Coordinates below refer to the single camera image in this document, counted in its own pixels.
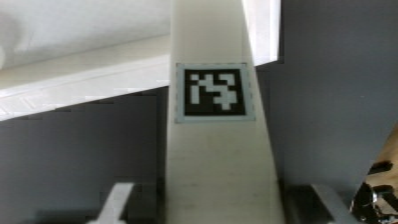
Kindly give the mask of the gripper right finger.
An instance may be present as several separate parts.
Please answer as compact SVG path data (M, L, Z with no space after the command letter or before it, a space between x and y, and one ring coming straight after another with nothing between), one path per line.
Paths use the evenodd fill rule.
M286 224L359 224L334 189L321 184L280 184Z

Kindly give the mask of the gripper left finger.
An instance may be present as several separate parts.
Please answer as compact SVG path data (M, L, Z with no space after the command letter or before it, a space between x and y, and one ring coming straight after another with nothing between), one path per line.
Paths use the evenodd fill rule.
M117 182L97 216L85 224L153 224L156 210L156 185L153 183Z

